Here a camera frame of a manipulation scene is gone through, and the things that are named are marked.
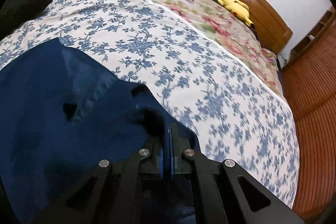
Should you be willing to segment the navy blue suit jacket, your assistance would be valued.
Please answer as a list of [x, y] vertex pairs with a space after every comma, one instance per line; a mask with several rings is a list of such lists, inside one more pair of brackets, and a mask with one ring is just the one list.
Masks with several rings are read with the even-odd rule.
[[173, 118], [143, 84], [52, 39], [1, 69], [1, 223], [30, 223], [101, 160], [127, 159]]

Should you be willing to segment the blue floral white bedsheet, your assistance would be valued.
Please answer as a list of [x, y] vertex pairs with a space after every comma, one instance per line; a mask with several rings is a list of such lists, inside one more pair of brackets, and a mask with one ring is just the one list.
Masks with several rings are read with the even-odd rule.
[[235, 160], [293, 206], [299, 146], [288, 102], [188, 21], [151, 0], [53, 0], [1, 40], [1, 65], [53, 38], [145, 84], [207, 157]]

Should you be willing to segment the wooden louvered wardrobe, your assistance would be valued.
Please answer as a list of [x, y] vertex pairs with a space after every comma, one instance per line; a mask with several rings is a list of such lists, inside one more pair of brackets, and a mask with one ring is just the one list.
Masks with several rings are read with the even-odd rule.
[[335, 193], [335, 17], [303, 53], [282, 70], [286, 100], [299, 144], [293, 210], [319, 214]]

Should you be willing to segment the yellow plush toy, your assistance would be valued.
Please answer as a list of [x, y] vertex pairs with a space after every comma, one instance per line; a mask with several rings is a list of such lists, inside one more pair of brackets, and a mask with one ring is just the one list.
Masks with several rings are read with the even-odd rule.
[[230, 11], [248, 27], [255, 28], [254, 23], [249, 18], [249, 7], [245, 3], [239, 0], [218, 0], [218, 4]]

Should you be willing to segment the pink floral quilt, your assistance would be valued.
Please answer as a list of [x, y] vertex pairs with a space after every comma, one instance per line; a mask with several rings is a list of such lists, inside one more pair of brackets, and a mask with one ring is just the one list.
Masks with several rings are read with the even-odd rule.
[[272, 91], [283, 96], [276, 55], [261, 46], [257, 34], [213, 0], [151, 0], [203, 32], [239, 58]]

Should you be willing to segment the black garment on bed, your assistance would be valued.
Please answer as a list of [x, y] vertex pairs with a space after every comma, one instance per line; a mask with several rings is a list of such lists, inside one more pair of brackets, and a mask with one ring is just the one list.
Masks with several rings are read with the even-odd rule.
[[6, 0], [1, 8], [1, 40], [39, 16], [53, 0]]

